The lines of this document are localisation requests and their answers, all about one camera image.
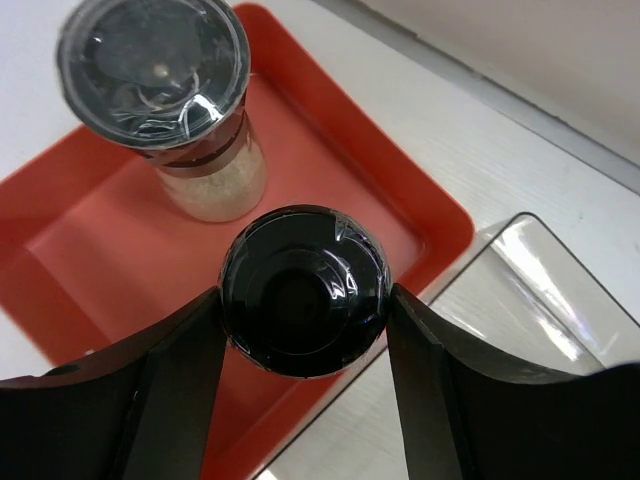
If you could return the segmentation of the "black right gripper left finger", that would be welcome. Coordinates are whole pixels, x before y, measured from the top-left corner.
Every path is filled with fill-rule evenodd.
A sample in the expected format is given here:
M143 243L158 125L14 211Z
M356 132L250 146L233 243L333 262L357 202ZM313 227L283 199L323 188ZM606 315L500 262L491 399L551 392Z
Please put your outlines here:
M210 289L40 376L1 383L4 479L198 479L226 337Z

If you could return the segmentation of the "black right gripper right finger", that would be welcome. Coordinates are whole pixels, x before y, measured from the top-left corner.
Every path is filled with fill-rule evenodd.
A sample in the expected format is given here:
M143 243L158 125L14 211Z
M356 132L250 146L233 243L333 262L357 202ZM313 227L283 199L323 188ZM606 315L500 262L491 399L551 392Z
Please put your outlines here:
M413 479L635 479L639 367L574 375L451 324L402 286L389 355Z

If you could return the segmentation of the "black-cap glass bottle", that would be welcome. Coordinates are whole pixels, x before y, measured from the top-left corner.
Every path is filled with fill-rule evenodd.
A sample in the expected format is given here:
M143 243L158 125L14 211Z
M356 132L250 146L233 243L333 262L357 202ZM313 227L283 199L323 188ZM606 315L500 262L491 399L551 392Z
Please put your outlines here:
M348 215L316 205L270 211L232 242L219 275L230 343L291 378L356 363L390 316L392 275L378 240Z

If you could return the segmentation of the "black-lid glass grinder jar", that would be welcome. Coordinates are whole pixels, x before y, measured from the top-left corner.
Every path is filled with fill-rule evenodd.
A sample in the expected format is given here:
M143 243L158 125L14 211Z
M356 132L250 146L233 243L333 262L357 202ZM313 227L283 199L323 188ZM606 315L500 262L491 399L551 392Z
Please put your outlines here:
M63 24L63 97L150 163L174 204L213 223L251 211L267 169L246 110L251 52L224 1L83 1Z

